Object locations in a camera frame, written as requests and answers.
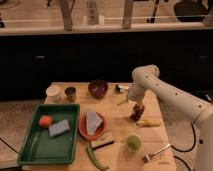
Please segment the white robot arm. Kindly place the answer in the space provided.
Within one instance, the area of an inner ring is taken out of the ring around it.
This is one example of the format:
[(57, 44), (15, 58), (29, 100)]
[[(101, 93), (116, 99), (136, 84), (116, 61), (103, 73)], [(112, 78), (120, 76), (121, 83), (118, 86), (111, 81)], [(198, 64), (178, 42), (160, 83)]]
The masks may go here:
[(123, 103), (143, 104), (145, 92), (152, 91), (163, 101), (173, 105), (200, 130), (194, 171), (213, 171), (213, 104), (191, 95), (159, 79), (156, 65), (146, 65), (132, 71), (133, 83)]

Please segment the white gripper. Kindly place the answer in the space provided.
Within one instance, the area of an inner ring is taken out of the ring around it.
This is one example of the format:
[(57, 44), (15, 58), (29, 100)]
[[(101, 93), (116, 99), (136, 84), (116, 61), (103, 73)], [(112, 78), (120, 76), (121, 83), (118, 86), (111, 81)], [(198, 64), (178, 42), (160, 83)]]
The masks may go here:
[(132, 83), (128, 86), (128, 90), (124, 92), (124, 98), (119, 102), (119, 105), (128, 103), (129, 101), (133, 101), (138, 105), (143, 105), (144, 96), (145, 89), (136, 83)]

